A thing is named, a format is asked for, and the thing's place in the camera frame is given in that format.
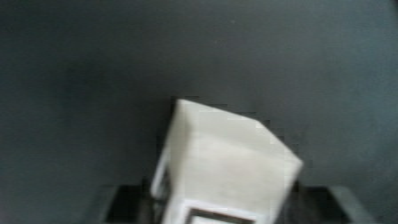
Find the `black slot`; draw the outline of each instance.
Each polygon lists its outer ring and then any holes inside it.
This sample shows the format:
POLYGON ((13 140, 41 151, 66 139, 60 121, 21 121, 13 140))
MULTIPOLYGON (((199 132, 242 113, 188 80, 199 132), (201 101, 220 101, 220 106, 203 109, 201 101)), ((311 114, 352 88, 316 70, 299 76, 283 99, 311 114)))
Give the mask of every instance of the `black slot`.
POLYGON ((139 215, 142 187, 119 186, 107 214, 107 223, 133 223, 139 215))
POLYGON ((313 201, 313 206, 316 208, 323 222, 332 224, 348 223, 350 219, 329 189, 325 187, 309 187, 307 196, 313 201))

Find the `dark gray background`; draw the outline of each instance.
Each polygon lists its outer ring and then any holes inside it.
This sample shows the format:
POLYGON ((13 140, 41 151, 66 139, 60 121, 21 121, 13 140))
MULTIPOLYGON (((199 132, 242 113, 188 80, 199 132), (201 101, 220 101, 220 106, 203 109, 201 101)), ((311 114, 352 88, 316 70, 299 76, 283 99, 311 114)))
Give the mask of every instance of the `dark gray background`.
POLYGON ((393 0, 0 1, 0 223, 82 223, 153 175, 171 98, 249 113, 398 220, 393 0))

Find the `rectangular opening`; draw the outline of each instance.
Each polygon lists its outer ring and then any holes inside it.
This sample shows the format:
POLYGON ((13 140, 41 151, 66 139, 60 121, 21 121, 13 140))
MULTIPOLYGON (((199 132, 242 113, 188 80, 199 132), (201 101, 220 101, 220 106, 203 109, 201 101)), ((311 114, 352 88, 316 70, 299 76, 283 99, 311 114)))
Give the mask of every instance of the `rectangular opening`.
POLYGON ((123 185, 117 188, 116 197, 107 213, 107 223, 133 223, 139 214, 142 187, 123 185))
POLYGON ((252 220, 229 216, 226 214, 204 211, 201 209, 192 209, 187 217, 187 224, 204 223, 252 224, 254 222, 252 220))
POLYGON ((307 195, 322 220, 327 223, 348 223, 350 219, 329 189, 325 187, 309 187, 307 195))

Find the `dark wall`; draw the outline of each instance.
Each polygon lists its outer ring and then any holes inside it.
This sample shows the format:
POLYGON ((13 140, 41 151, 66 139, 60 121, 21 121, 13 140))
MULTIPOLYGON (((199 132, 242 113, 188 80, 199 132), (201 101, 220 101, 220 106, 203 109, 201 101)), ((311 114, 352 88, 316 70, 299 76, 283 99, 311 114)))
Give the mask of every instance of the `dark wall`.
POLYGON ((391 0, 0 1, 0 223, 82 223, 153 175, 171 98, 258 118, 398 220, 391 0))

